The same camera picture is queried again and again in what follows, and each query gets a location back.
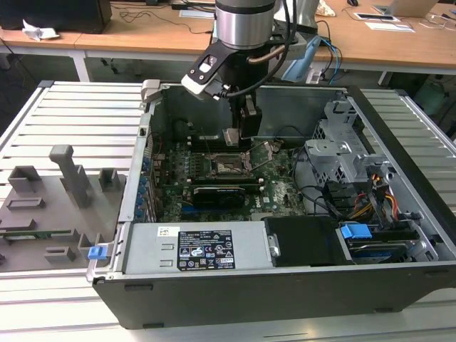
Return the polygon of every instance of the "power supply label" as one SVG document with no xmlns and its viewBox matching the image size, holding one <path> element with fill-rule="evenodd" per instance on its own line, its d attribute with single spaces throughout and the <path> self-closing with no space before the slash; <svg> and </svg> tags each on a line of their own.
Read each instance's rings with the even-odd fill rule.
<svg viewBox="0 0 456 342">
<path fill-rule="evenodd" d="M 180 271 L 235 269 L 231 230 L 179 232 L 177 268 Z"/>
</svg>

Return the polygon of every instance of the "metal workbench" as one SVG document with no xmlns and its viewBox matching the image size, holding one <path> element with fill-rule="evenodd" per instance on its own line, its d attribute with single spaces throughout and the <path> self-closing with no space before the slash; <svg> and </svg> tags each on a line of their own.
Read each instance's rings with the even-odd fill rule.
<svg viewBox="0 0 456 342">
<path fill-rule="evenodd" d="M 455 211 L 456 147 L 409 98 L 392 90 L 364 93 Z M 48 160 L 54 144 L 72 144 L 75 162 L 87 173 L 116 167 L 127 175 L 140 102 L 140 84 L 55 82 L 38 88 L 0 139 L 0 200 L 11 188 L 7 179 L 16 165 L 35 165 L 41 175 L 58 174 Z M 368 131 L 366 135 L 378 148 Z M 445 289 L 400 313 L 127 331 L 92 290 L 85 269 L 0 274 L 2 342 L 453 341 L 455 316 L 456 290 Z"/>
</svg>

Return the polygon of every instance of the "motherboard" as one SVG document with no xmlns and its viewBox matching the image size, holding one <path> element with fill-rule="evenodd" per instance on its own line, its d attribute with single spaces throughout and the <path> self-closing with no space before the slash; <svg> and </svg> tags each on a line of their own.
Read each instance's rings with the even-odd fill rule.
<svg viewBox="0 0 456 342">
<path fill-rule="evenodd" d="M 254 141 L 246 152 L 163 145 L 154 157 L 159 222 L 259 221 L 305 214 L 293 181 L 293 149 Z"/>
</svg>

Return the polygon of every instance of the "barcode sticker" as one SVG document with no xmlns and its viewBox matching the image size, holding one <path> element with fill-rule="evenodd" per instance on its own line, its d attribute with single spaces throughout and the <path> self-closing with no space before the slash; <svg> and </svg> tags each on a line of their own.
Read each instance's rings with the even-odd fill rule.
<svg viewBox="0 0 456 342">
<path fill-rule="evenodd" d="M 180 232 L 180 227 L 158 227 L 158 237 L 177 237 Z"/>
</svg>

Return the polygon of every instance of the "blue drive latch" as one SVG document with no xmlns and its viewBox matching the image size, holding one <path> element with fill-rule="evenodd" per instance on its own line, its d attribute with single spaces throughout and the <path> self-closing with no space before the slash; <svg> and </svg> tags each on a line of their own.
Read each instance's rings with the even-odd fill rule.
<svg viewBox="0 0 456 342">
<path fill-rule="evenodd" d="M 108 246 L 92 246 L 88 250 L 89 260 L 106 260 L 108 258 Z"/>
<path fill-rule="evenodd" d="M 371 239 L 372 233 L 367 224 L 347 223 L 341 227 L 344 239 Z"/>
</svg>

